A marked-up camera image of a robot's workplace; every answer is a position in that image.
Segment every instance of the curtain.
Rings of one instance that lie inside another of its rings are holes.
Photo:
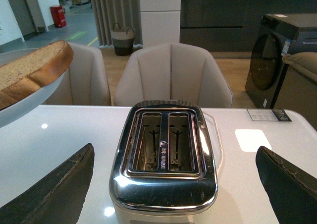
[[[134,44],[140,44],[139,0],[91,0],[95,14],[100,46],[112,45],[110,32],[117,22],[124,27],[134,28]]]

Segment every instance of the green floor marking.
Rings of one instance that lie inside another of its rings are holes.
[[[76,32],[73,35],[67,37],[65,40],[76,40],[80,38],[81,36],[85,35],[87,32]]]

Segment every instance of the stainless steel toaster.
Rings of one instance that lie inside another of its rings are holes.
[[[207,210],[217,190],[201,109],[186,101],[136,104],[122,131],[109,180],[119,223],[154,221],[154,217],[160,217],[160,223],[172,219],[177,223],[175,217]]]

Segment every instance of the wicker basket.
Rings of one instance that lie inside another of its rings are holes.
[[[113,25],[111,37],[117,56],[127,56],[132,53],[134,42],[134,30],[132,27],[121,27],[116,22]]]

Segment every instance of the bread slice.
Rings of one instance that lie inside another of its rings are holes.
[[[0,110],[57,80],[73,60],[66,41],[57,41],[0,66]]]

